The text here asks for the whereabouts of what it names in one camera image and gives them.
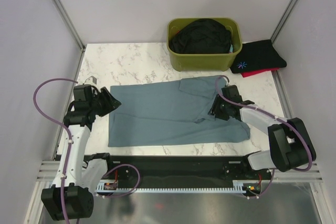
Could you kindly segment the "blue-grey t shirt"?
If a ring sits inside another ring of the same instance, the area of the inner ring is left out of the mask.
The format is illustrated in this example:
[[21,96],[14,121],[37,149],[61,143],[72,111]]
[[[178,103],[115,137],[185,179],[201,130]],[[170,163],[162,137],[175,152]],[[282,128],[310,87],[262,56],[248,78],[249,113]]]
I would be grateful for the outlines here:
[[109,115],[109,147],[240,143],[250,128],[209,114],[218,76],[112,86],[121,106]]

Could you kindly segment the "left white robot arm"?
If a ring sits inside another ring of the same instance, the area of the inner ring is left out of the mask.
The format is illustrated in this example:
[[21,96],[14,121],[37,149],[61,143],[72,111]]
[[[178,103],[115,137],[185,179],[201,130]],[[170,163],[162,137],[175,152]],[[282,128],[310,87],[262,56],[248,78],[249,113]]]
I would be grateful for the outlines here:
[[74,87],[74,100],[63,124],[68,137],[57,174],[50,188],[42,190],[41,200],[54,221],[89,218],[93,212],[93,194],[101,177],[111,178],[115,165],[108,153],[94,154],[84,168],[85,149],[96,117],[116,110],[121,102],[103,87],[83,84]]

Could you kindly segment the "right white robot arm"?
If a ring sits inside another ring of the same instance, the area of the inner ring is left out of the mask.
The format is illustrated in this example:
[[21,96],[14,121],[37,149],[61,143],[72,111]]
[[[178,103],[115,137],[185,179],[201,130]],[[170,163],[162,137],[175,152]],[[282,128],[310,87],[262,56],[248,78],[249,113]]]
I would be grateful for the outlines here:
[[218,91],[209,111],[217,119],[237,119],[267,135],[269,150],[248,154],[240,166],[241,174],[254,178],[261,169],[308,171],[316,160],[316,152],[299,118],[286,119],[262,110],[252,101],[242,99],[236,85]]

